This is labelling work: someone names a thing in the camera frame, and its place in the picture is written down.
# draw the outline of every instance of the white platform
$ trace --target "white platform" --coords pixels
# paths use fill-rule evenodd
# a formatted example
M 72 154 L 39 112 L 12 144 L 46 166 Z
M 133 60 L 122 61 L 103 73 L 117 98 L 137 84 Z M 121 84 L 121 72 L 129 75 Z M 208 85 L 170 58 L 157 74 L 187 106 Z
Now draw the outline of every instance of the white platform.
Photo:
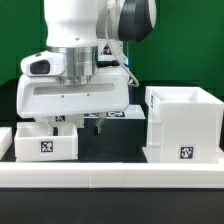
M 0 163 L 1 188 L 224 188 L 224 164 Z

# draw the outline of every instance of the qr code sticker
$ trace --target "qr code sticker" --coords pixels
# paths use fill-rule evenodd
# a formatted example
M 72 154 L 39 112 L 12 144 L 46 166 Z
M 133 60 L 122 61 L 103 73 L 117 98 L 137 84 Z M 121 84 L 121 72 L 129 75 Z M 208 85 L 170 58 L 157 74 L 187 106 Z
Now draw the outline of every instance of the qr code sticker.
M 65 122 L 65 116 L 57 116 L 55 117 L 56 122 Z
M 41 142 L 41 153 L 53 153 L 54 142 L 53 141 L 42 141 Z
M 108 112 L 107 117 L 125 117 L 124 112 Z
M 194 151 L 193 146 L 181 146 L 180 159 L 194 159 Z

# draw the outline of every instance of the green backdrop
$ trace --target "green backdrop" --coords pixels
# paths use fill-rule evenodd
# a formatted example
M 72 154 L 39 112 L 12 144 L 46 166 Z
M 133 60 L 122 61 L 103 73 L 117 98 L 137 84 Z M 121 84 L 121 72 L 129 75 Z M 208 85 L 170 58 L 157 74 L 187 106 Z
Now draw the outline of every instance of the green backdrop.
M 224 1 L 157 0 L 154 32 L 129 44 L 140 81 L 190 82 L 224 100 Z M 0 0 L 0 84 L 19 77 L 22 58 L 45 50 L 43 0 Z

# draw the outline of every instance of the open box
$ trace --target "open box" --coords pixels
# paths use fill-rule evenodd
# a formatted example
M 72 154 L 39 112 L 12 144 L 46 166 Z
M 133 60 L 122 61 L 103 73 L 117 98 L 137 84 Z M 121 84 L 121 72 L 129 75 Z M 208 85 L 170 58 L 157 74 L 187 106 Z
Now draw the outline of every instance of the open box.
M 147 87 L 148 162 L 217 163 L 224 104 L 199 87 Z
M 48 134 L 44 122 L 17 124 L 15 136 L 16 161 L 52 161 L 78 158 L 78 135 L 72 122 L 54 122 L 58 136 Z

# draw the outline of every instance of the cable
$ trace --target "cable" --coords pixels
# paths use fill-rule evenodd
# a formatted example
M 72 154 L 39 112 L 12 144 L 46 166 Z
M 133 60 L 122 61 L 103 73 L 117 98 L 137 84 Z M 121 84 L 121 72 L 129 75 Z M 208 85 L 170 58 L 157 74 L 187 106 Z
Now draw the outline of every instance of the cable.
M 110 15 L 110 9 L 108 9 L 108 11 L 107 11 L 106 23 L 105 23 L 105 37 L 106 37 L 107 44 L 108 44 L 113 56 L 116 58 L 116 60 L 120 64 L 120 66 L 128 73 L 128 75 L 131 77 L 131 79 L 135 82 L 135 84 L 129 83 L 128 85 L 131 87 L 139 87 L 139 82 L 138 82 L 137 78 L 131 73 L 131 71 L 129 69 L 127 69 L 127 67 L 122 63 L 122 61 L 116 56 L 116 54 L 114 52 L 114 49 L 113 49 L 110 39 L 108 37 L 108 31 L 107 31 L 109 15 Z

